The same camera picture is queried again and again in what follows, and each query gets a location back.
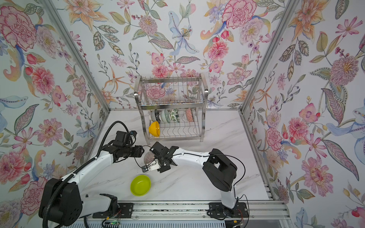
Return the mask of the pink striped bowl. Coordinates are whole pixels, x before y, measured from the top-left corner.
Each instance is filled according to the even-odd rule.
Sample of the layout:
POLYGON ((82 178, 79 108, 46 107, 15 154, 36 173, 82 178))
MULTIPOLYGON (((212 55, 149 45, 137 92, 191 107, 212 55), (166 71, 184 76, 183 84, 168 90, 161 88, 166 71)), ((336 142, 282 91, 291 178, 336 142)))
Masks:
POLYGON ((152 152, 148 152, 145 156, 144 156, 144 164, 146 166, 151 165, 155 160, 155 155, 152 152))

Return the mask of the yellow bowl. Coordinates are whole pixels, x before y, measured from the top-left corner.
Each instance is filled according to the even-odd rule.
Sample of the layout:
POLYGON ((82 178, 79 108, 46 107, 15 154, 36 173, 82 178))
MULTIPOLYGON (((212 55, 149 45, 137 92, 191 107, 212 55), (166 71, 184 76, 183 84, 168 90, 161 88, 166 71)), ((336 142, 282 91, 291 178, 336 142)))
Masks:
POLYGON ((159 137, 160 136, 160 124, 155 121, 152 122, 148 128, 149 133, 154 136, 154 137, 159 137))

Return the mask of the lime green bowl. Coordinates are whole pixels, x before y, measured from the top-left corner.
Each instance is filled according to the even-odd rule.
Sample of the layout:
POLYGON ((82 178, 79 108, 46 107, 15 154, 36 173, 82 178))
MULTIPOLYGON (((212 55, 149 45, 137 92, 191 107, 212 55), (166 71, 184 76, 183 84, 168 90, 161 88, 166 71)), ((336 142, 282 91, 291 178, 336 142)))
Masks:
POLYGON ((146 195, 151 188, 151 180, 146 175, 135 177, 130 185, 130 191, 133 195, 141 197, 146 195))

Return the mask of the pale green bowl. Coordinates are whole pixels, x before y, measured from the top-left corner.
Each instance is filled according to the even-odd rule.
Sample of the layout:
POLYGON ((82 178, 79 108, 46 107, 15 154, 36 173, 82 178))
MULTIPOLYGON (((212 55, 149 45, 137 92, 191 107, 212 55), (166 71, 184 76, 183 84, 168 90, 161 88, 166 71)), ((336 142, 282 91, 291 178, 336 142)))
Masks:
POLYGON ((162 109, 160 112, 160 119, 163 123, 169 124, 170 123, 170 113, 167 109, 162 109))

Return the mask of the green leaf pattern bowl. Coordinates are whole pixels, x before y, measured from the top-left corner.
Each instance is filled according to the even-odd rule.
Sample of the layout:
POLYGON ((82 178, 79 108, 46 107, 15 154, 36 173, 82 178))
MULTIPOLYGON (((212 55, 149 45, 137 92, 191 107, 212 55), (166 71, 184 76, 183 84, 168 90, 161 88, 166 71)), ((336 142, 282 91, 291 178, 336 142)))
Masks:
POLYGON ((169 113, 169 117, 173 123, 179 123, 180 122, 180 116, 178 109, 173 109, 169 113))

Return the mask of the dark patterned bowl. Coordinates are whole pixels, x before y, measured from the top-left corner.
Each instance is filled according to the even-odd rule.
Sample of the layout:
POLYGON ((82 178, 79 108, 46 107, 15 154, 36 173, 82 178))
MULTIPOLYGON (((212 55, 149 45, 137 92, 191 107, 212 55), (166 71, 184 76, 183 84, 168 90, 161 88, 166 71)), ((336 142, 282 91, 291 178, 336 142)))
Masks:
POLYGON ((160 113, 157 109, 151 110, 150 112, 150 119, 152 122, 158 122, 160 123, 160 113))

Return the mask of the black white floral bowl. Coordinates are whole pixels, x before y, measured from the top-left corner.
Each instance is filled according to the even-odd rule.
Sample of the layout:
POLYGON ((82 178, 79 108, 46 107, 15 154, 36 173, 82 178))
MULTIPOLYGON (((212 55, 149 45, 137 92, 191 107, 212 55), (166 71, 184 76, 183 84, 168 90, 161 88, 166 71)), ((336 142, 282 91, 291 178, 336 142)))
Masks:
POLYGON ((185 117, 188 122, 192 123, 194 122, 194 115, 191 108, 187 108, 185 111, 185 117))

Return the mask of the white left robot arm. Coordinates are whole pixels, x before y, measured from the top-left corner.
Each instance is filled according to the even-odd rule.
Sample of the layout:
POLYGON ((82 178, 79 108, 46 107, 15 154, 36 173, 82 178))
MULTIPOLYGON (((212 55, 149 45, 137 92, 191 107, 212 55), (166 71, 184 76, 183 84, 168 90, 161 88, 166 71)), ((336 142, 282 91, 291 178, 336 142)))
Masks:
POLYGON ((81 193, 105 168, 143 155, 143 147, 135 145, 136 135, 136 131, 118 131, 115 140, 102 144, 97 155, 75 171, 59 179, 50 179, 44 187, 39 209, 42 227, 47 228, 50 221, 57 223, 58 227, 70 226, 79 218, 95 213, 107 216, 118 214, 120 206, 116 196, 101 193, 89 197, 81 193))

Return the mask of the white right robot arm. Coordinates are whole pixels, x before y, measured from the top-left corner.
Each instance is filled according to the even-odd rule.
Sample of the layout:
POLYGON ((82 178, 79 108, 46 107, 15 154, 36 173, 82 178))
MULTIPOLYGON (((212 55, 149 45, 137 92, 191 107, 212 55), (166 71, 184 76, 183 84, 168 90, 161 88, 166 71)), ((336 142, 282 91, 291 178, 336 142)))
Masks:
POLYGON ((237 166, 220 150, 193 152, 177 146, 167 148, 156 142, 149 153, 153 155, 153 160, 145 165, 146 172, 157 170, 163 173, 170 170, 172 165, 198 168, 221 191, 222 206, 230 210, 236 206, 233 181, 237 177, 237 166))

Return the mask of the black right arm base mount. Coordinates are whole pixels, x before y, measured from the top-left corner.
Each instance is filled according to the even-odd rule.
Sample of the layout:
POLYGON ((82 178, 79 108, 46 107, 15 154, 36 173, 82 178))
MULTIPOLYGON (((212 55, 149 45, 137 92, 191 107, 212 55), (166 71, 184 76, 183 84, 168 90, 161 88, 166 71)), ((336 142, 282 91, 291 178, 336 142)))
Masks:
POLYGON ((209 203, 207 215, 213 219, 248 218, 249 209, 244 202, 236 202, 233 209, 223 206, 221 202, 211 202, 209 203))

